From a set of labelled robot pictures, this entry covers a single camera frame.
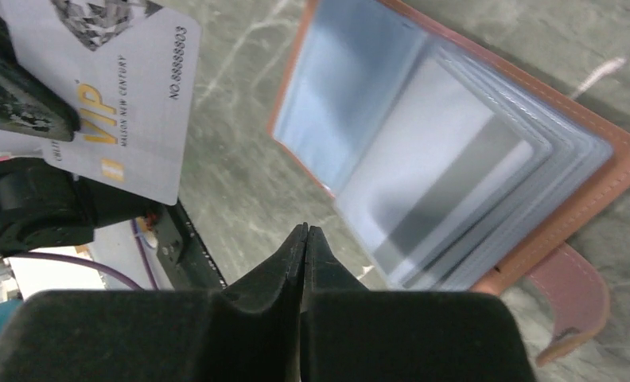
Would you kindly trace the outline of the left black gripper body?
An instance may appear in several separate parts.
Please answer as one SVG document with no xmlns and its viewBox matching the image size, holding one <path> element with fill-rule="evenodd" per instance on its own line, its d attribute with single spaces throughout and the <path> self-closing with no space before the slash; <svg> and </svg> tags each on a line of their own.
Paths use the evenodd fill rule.
<svg viewBox="0 0 630 382">
<path fill-rule="evenodd" d="M 39 158 L 0 162 L 0 256 L 93 241 L 97 228 L 161 210 L 161 204 L 50 166 Z"/>
</svg>

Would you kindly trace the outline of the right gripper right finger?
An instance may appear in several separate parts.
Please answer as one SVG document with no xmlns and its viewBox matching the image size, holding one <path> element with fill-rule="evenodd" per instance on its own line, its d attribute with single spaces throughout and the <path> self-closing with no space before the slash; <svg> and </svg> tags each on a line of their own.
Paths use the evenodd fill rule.
<svg viewBox="0 0 630 382">
<path fill-rule="evenodd" d="M 369 290 L 323 230 L 305 242 L 304 381 L 533 381 L 519 328 L 497 297 Z"/>
</svg>

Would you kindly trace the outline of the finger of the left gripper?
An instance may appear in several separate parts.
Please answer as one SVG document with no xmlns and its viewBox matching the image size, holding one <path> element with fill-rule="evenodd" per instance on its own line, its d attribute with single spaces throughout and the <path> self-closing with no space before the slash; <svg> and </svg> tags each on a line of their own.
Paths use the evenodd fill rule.
<svg viewBox="0 0 630 382">
<path fill-rule="evenodd" d="M 0 17 L 0 130 L 71 142 L 78 113 L 18 62 Z"/>
</svg>

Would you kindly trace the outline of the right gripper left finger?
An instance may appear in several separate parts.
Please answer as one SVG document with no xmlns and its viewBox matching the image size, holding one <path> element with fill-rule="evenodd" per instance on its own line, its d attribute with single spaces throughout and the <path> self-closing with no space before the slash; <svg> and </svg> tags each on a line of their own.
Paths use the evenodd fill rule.
<svg viewBox="0 0 630 382">
<path fill-rule="evenodd" d="M 224 290 L 48 290 L 0 334 L 0 381 L 296 381 L 308 236 Z"/>
</svg>

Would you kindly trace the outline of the silver VIP credit card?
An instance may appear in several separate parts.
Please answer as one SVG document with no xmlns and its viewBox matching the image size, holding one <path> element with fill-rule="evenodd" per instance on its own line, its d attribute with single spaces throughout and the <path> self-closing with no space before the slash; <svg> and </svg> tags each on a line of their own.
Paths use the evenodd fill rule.
<svg viewBox="0 0 630 382">
<path fill-rule="evenodd" d="M 151 1 L 4 1 L 17 58 L 80 117 L 51 166 L 173 205 L 202 29 Z"/>
</svg>

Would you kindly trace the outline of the brown leather card holder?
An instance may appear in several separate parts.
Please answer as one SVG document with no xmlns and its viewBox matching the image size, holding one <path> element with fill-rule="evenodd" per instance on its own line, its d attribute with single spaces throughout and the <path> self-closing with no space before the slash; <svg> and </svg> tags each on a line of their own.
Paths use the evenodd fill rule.
<svg viewBox="0 0 630 382">
<path fill-rule="evenodd" d="M 628 132 L 404 2 L 309 1 L 270 133 L 341 216 L 337 195 L 428 58 L 443 60 L 463 84 L 543 136 L 552 151 L 396 290 L 500 294 L 530 279 L 554 314 L 552 337 L 535 359 L 544 366 L 607 322 L 608 287 L 567 240 L 630 187 Z"/>
</svg>

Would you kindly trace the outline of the grey credit card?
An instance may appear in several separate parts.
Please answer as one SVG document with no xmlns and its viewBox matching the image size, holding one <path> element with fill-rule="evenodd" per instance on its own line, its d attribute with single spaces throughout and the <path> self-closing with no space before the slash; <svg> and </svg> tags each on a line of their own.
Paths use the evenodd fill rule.
<svg viewBox="0 0 630 382">
<path fill-rule="evenodd" d="M 393 289 L 436 259 L 552 151 L 528 124 L 424 60 L 336 197 Z"/>
</svg>

